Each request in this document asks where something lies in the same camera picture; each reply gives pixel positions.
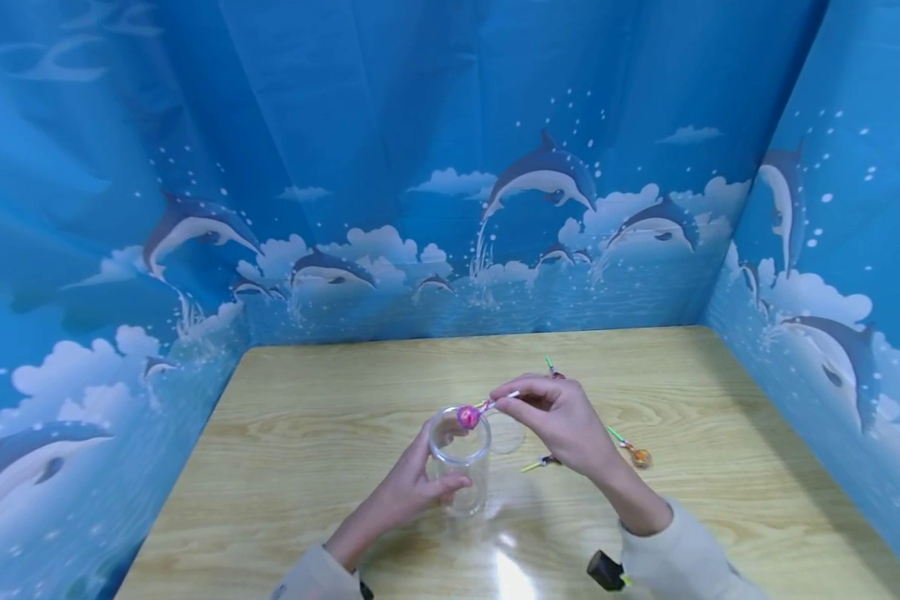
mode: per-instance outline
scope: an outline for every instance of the lollipop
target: lollipop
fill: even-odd
[[[507,398],[515,398],[519,394],[520,392],[510,392],[507,394]],[[477,423],[480,423],[480,417],[483,416],[483,413],[496,405],[495,400],[487,399],[477,405],[468,404],[467,406],[461,406],[457,409],[457,421],[460,422],[461,428],[468,431],[472,430],[477,426]]]

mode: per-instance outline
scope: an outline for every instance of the dolphin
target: dolphin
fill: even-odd
[[[770,312],[770,304],[760,297],[760,272],[758,271],[758,267],[752,262],[741,260],[740,271],[744,273],[744,282],[747,284],[747,289],[751,291],[753,296],[753,305],[763,312],[764,316],[768,315],[768,312]]]
[[[165,267],[160,264],[160,259],[194,238],[215,241],[217,245],[236,242],[247,250],[263,253],[250,227],[233,210],[198,197],[181,197],[167,190],[163,190],[163,196],[167,209],[149,234],[142,252],[144,264],[155,278],[163,280]]]
[[[0,437],[0,502],[17,488],[38,485],[60,472],[74,453],[113,435],[88,422],[46,422]]]
[[[547,250],[543,254],[540,254],[540,258],[537,260],[537,265],[540,266],[548,260],[556,260],[557,262],[566,261],[570,264],[573,264],[573,258],[570,257],[570,251],[568,250],[568,247],[560,244],[560,242],[555,242],[555,244],[547,248]]]
[[[177,368],[179,366],[174,364],[174,362],[164,360],[158,356],[147,356],[147,364],[144,365],[144,378],[149,379],[155,374],[177,370]]]
[[[230,285],[230,291],[233,292],[234,296],[239,294],[259,294],[269,297],[269,290],[244,276],[237,276],[233,280],[233,283]]]
[[[669,196],[664,196],[652,207],[644,208],[624,221],[620,228],[610,236],[604,247],[609,248],[613,242],[631,229],[652,230],[653,237],[661,242],[678,235],[694,252],[700,243],[700,229],[697,227],[697,221],[690,211],[678,207]]]
[[[293,264],[293,270],[290,273],[290,285],[292,286],[298,279],[299,274],[304,272],[334,285],[346,282],[363,282],[373,289],[377,289],[376,279],[373,278],[373,275],[367,269],[363,269],[360,265],[345,258],[324,254],[316,247],[306,257],[300,258]]]
[[[587,165],[575,154],[559,150],[546,130],[540,132],[537,150],[518,158],[493,184],[480,220],[487,221],[496,211],[502,210],[506,194],[524,189],[545,192],[547,202],[558,207],[575,200],[594,210],[593,201],[597,196],[597,186]]]
[[[417,285],[417,290],[423,290],[425,287],[432,287],[436,290],[446,290],[448,292],[453,291],[453,286],[450,285],[450,282],[443,277],[438,276],[438,274],[432,274],[432,276],[427,277],[423,282],[420,282],[420,284]]]
[[[797,150],[770,150],[757,174],[773,193],[773,233],[783,239],[783,271],[786,277],[797,265],[803,250],[806,229],[806,203],[803,197],[803,175],[800,158],[803,139]]]
[[[836,387],[846,383],[854,390],[860,430],[867,433],[876,422],[880,399],[880,374],[873,357],[872,324],[857,331],[826,317],[784,318],[784,327],[804,333],[822,354],[821,368]]]
[[[593,258],[590,258],[590,252],[587,252],[587,249],[577,250],[572,254],[572,259],[576,262],[581,261],[583,264],[592,265]]]

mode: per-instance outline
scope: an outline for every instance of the person's left hand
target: person's left hand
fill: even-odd
[[[374,539],[413,523],[438,500],[451,498],[457,490],[470,487],[470,480],[463,475],[446,475],[433,481],[427,478],[429,435],[428,421],[391,472],[326,543],[331,556],[348,570],[356,568],[360,555]]]
[[[364,502],[387,530],[413,523],[438,500],[451,498],[457,490],[470,487],[470,480],[463,475],[447,475],[435,481],[427,478],[429,436],[428,421]]]

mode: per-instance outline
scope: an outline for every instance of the beige sleeve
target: beige sleeve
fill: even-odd
[[[313,546],[273,589],[271,600],[363,600],[360,574],[348,573],[323,545]]]
[[[623,525],[622,565],[633,585],[667,600],[765,600],[767,596],[729,563],[714,536],[675,500],[669,527],[638,537]]]

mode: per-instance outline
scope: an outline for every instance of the wood grain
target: wood grain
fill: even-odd
[[[898,560],[700,327],[253,349],[117,598],[268,598],[426,418],[545,353],[771,598],[900,598]],[[566,468],[518,472],[544,453],[528,434],[492,457],[482,516],[432,511],[377,544],[362,568],[377,598],[606,598],[584,569],[598,548],[619,557],[613,510]]]

